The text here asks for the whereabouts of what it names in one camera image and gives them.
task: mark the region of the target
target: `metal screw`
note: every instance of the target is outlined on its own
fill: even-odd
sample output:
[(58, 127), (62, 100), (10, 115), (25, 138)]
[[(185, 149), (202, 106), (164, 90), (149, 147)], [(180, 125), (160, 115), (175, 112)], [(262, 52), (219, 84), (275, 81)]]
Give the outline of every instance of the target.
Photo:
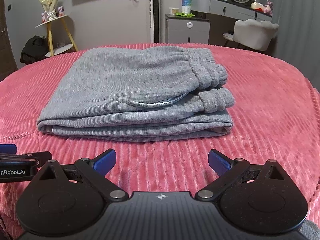
[(125, 192), (123, 190), (114, 190), (114, 191), (111, 191), (110, 193), (110, 197), (112, 198), (123, 198), (125, 196)]
[(210, 190), (200, 190), (198, 192), (198, 196), (200, 198), (211, 198), (211, 197), (213, 197), (213, 192)]

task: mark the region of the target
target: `bed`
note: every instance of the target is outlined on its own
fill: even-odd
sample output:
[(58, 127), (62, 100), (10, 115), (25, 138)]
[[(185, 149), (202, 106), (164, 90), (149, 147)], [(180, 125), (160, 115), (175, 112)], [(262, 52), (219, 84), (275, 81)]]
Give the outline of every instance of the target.
[[(117, 46), (143, 49), (161, 44)], [(191, 191), (218, 176), (208, 165), (215, 148), (234, 159), (255, 164), (276, 159), (308, 201), (307, 219), (320, 225), (319, 93), (293, 66), (256, 52), (201, 44), (226, 67), (226, 87), (236, 105), (228, 109), (234, 127), (228, 135), (160, 142), (116, 142), (47, 135), (36, 119), (71, 65), (84, 51), (28, 65), (0, 83), (0, 143), (14, 143), (18, 154), (50, 151), (61, 164), (93, 158), (108, 148), (117, 152), (116, 166), (107, 175), (132, 191)], [(28, 182), (0, 184), (0, 225), (16, 239), (23, 233), (15, 203)]]

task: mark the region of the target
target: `door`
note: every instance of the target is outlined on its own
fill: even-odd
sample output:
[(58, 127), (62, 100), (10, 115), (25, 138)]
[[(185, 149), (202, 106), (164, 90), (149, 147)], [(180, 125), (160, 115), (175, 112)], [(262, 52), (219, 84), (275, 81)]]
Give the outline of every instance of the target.
[(12, 54), (5, 23), (4, 0), (0, 0), (0, 81), (16, 70), (18, 68)]

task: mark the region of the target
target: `white chair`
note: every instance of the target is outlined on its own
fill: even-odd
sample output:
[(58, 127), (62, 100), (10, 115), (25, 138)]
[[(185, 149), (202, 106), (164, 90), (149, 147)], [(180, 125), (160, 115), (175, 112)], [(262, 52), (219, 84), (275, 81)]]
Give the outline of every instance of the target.
[(271, 39), (276, 35), (279, 29), (278, 24), (272, 24), (269, 21), (259, 22), (254, 19), (236, 21), (234, 34), (223, 34), (226, 46), (229, 41), (235, 41), (251, 49), (265, 51), (268, 49)]

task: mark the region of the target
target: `drawer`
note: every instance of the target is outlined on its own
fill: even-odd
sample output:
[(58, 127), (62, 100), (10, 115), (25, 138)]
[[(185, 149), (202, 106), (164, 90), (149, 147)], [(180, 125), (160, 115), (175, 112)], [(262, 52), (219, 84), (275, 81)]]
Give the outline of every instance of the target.
[[(187, 27), (187, 23), (193, 23), (192, 28)], [(179, 30), (179, 31), (195, 31), (195, 32), (208, 32), (210, 31), (210, 22), (204, 21), (195, 21), (192, 19), (169, 19), (168, 20), (168, 29), (172, 30)]]
[(209, 13), (227, 16), (234, 18), (235, 17), (235, 8), (234, 5), (218, 0), (210, 1), (210, 11)]
[(197, 12), (209, 12), (210, 0), (191, 0), (191, 10)]
[(184, 31), (184, 30), (169, 30), (168, 43), (203, 43), (208, 44), (209, 31)]
[(256, 18), (256, 12), (252, 11), (247, 8), (243, 8), (240, 6), (237, 6), (237, 19), (246, 21), (248, 19), (255, 19)]
[(258, 21), (268, 21), (268, 22), (271, 22), (271, 21), (272, 21), (272, 17), (270, 17), (270, 16), (268, 16), (268, 15), (264, 15), (264, 14), (258, 13), (258, 15), (257, 15), (257, 20), (258, 20)]

